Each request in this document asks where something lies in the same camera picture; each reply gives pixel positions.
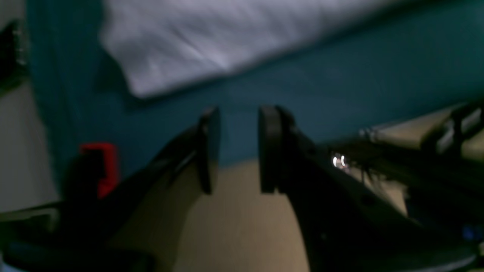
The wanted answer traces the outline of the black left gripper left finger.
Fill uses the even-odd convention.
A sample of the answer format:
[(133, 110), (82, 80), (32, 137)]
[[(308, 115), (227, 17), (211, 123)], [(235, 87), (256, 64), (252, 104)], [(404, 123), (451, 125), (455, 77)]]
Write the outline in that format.
[(171, 187), (196, 163), (196, 183), (211, 194), (220, 148), (220, 110), (207, 108), (196, 125), (173, 138), (142, 169), (97, 199), (90, 163), (80, 155), (66, 176), (66, 199), (54, 206), (53, 232), (39, 242), (12, 241), (2, 262), (19, 272), (152, 272), (155, 257), (141, 250), (113, 249), (107, 242), (129, 221), (156, 185)]

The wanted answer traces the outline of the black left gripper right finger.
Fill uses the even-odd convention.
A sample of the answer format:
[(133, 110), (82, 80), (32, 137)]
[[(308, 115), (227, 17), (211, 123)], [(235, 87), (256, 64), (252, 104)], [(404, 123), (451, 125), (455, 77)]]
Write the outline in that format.
[(281, 106), (259, 108), (262, 193), (287, 196), (312, 272), (466, 272), (476, 244), (408, 219), (318, 151)]

